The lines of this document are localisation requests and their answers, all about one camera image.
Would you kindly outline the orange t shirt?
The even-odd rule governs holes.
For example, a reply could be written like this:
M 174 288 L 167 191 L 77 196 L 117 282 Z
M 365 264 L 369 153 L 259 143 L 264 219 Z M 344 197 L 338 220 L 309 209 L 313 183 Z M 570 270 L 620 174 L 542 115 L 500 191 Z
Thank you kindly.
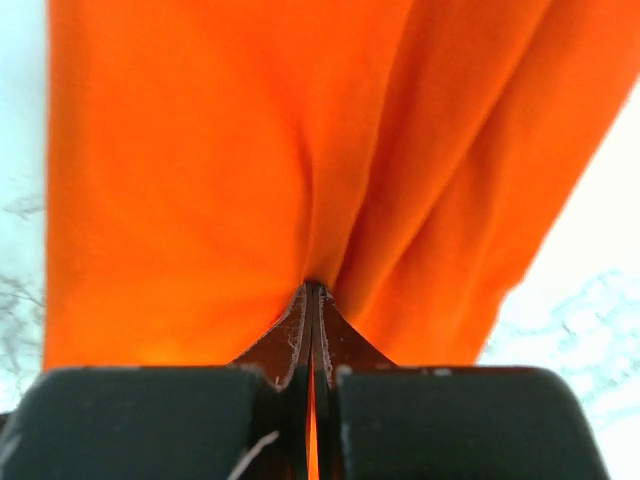
M 52 1 L 44 372 L 225 366 L 297 289 L 475 362 L 639 72 L 635 1 Z

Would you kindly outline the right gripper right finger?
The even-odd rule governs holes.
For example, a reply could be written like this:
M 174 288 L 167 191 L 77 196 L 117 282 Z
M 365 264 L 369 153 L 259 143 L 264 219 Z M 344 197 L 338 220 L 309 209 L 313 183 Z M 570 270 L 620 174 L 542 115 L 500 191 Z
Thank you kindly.
M 528 366 L 402 367 L 310 287 L 323 479 L 605 479 L 583 410 Z

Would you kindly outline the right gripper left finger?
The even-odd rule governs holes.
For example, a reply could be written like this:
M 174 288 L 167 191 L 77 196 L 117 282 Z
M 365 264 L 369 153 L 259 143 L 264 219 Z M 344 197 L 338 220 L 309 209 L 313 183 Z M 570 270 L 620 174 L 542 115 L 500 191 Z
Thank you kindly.
M 1 419 L 5 479 L 304 479 L 311 288 L 225 366 L 60 368 Z

